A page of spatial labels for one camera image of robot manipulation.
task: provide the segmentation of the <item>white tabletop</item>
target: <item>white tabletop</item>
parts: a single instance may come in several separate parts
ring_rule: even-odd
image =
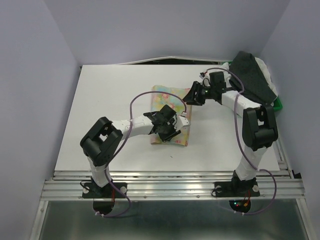
[[[84,65],[65,129],[56,171],[87,171],[89,162],[80,140],[100,117],[129,119],[129,103],[154,85],[190,88],[199,73],[212,65]],[[133,116],[151,110],[151,96],[138,98]],[[112,171],[233,171],[239,164],[233,111],[213,100],[192,107],[188,146],[150,144],[150,136],[128,140],[110,163]],[[260,168],[279,170],[273,147]]]

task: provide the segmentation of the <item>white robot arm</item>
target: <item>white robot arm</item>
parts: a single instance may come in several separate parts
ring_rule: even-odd
[[[178,115],[168,105],[160,111],[146,112],[132,119],[129,138],[138,135],[158,134],[163,142],[171,140],[181,133],[181,129],[189,125],[186,117]],[[101,117],[80,142],[87,156],[92,171],[92,179],[99,188],[103,188],[111,180],[109,163],[115,156],[120,141],[124,140],[130,130],[130,120],[110,121]]]
[[[242,117],[244,155],[242,154],[240,163],[233,172],[231,182],[215,183],[216,186],[220,186],[219,191],[215,191],[215,197],[241,197],[257,185],[257,169],[267,148],[278,139],[278,129],[273,107],[260,105],[239,95],[239,92],[232,88],[226,87],[222,71],[211,72],[209,77],[201,73],[202,82],[194,81],[183,100],[188,105],[202,106],[206,100],[212,99],[236,110],[236,113]],[[259,195],[260,193],[256,192],[251,194],[252,197]]]

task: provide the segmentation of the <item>cable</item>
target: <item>cable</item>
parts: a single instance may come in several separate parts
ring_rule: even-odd
[[[85,185],[83,185],[83,183],[91,183],[91,181],[88,181],[88,180],[87,180],[87,181],[81,181],[81,182],[80,182],[81,187],[83,187],[85,190],[87,190],[87,191],[90,192],[90,191],[91,191],[90,188],[88,188],[88,187],[86,187]]]
[[[130,127],[129,127],[129,129],[128,129],[128,133],[127,133],[127,135],[125,136],[125,139],[123,140],[122,145],[121,145],[121,146],[118,148],[118,150],[114,153],[113,158],[114,158],[116,155],[118,155],[118,153],[119,153],[119,152],[122,150],[122,148],[125,146],[126,142],[127,142],[128,139],[129,139],[130,133],[131,133],[131,131],[132,131],[132,128],[133,128],[132,119],[134,118],[134,117],[133,117],[133,113],[132,113],[132,105],[133,105],[134,101],[135,101],[137,98],[139,98],[139,97],[141,97],[141,96],[143,96],[143,95],[146,95],[146,94],[168,94],[168,95],[171,95],[171,96],[179,99],[179,100],[183,103],[183,105],[184,105],[184,113],[187,113],[187,105],[186,105],[186,103],[182,100],[182,98],[179,97],[179,96],[177,96],[177,95],[175,95],[175,94],[173,94],[173,93],[170,93],[170,92],[165,92],[165,91],[146,91],[146,92],[140,93],[139,95],[135,96],[135,97],[132,99],[132,101],[130,102]],[[119,217],[119,216],[125,214],[125,213],[131,208],[132,203],[131,203],[130,198],[129,198],[126,194],[124,194],[122,191],[120,191],[120,190],[114,185],[114,183],[108,178],[107,168],[108,168],[108,166],[106,166],[106,168],[105,168],[103,171],[104,171],[104,175],[105,175],[108,183],[111,185],[111,187],[112,187],[114,190],[116,190],[119,194],[121,194],[124,198],[126,198],[126,199],[128,200],[128,204],[129,204],[129,205],[128,205],[128,207],[127,207],[124,211],[122,211],[122,212],[120,212],[120,213],[117,213],[117,214],[115,214],[115,215],[103,215],[103,214],[101,214],[101,213],[99,213],[99,212],[95,212],[95,214],[96,214],[96,215],[100,215],[100,216],[103,217],[103,218],[115,218],[115,217]]]
[[[250,190],[248,190],[248,194],[249,194],[249,197],[248,197],[248,200],[246,201],[246,203],[244,204],[245,207],[248,206],[248,204],[250,202],[250,198],[251,198]]]
[[[111,200],[112,200],[113,203],[116,201],[116,191],[114,189],[112,189]]]
[[[240,96],[240,94],[243,94],[245,92],[245,86],[243,84],[243,82],[240,80],[240,78],[235,75],[233,72],[231,72],[230,70],[227,70],[227,69],[224,69],[224,68],[221,68],[221,67],[211,67],[211,68],[208,68],[206,70],[206,72],[208,72],[209,70],[213,70],[213,69],[218,69],[218,70],[222,70],[222,71],[226,71],[228,72],[230,75],[232,75],[241,85],[241,91],[236,95],[235,97],[235,101],[234,101],[234,109],[233,109],[233,112],[234,112],[234,127],[235,127],[235,135],[236,135],[236,141],[238,143],[238,146],[239,146],[239,149],[243,155],[243,157],[246,159],[246,161],[250,164],[250,166],[255,169],[256,171],[259,171],[259,172],[266,172],[270,175],[270,177],[272,178],[273,180],[273,183],[274,183],[274,193],[273,193],[273,196],[272,196],[272,199],[270,201],[270,203],[268,204],[268,206],[266,206],[265,208],[259,210],[259,211],[256,211],[256,212],[247,212],[247,213],[244,213],[244,215],[256,215],[256,214],[260,214],[262,212],[264,212],[265,210],[267,210],[275,201],[275,198],[276,198],[276,195],[277,195],[277,182],[276,182],[276,178],[275,176],[267,169],[258,169],[250,160],[249,158],[246,156],[242,146],[241,146],[241,142],[240,142],[240,137],[239,137],[239,132],[238,132],[238,122],[237,122],[237,104],[238,104],[238,98]]]
[[[242,200],[242,202],[244,202],[246,198],[247,198],[247,193],[244,194],[244,199]]]

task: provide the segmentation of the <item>colorful cloth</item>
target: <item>colorful cloth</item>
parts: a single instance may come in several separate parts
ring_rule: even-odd
[[[152,88],[152,90],[171,93],[183,99],[189,92],[190,88],[174,88],[174,87],[165,87],[161,85],[155,85]],[[161,110],[161,108],[166,104],[169,105],[172,109],[174,109],[177,112],[177,114],[181,114],[185,110],[184,104],[174,96],[164,94],[164,93],[152,94],[152,100],[151,100],[152,112]],[[189,123],[191,123],[191,113],[192,113],[192,106],[187,105],[186,118],[189,120]],[[152,134],[151,144],[179,144],[179,145],[187,146],[188,140],[189,140],[189,132],[190,132],[190,126],[183,127],[179,135],[173,137],[170,141],[167,141],[167,142],[162,142],[157,134]]]

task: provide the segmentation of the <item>white wall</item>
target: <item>white wall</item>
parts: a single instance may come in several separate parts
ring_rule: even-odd
[[[81,64],[258,54],[289,0],[44,0]]]
[[[28,239],[79,75],[42,0],[0,3],[0,239]]]
[[[284,105],[277,123],[292,167],[301,172],[320,238],[320,1],[291,0],[262,51]]]

